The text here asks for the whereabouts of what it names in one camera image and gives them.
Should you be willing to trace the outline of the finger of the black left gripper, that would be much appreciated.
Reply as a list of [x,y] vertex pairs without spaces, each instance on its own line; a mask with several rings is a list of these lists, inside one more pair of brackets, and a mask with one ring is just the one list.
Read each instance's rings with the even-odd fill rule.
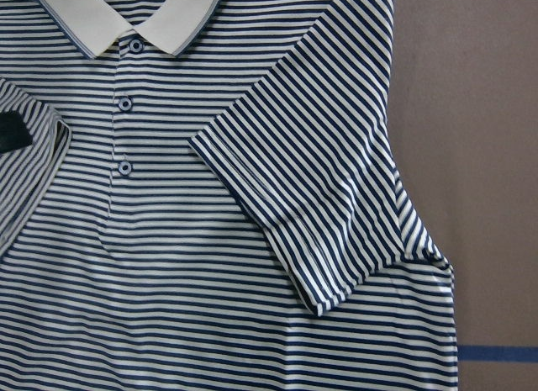
[[0,135],[0,152],[2,154],[17,151],[33,144],[33,136],[19,112],[1,112]]

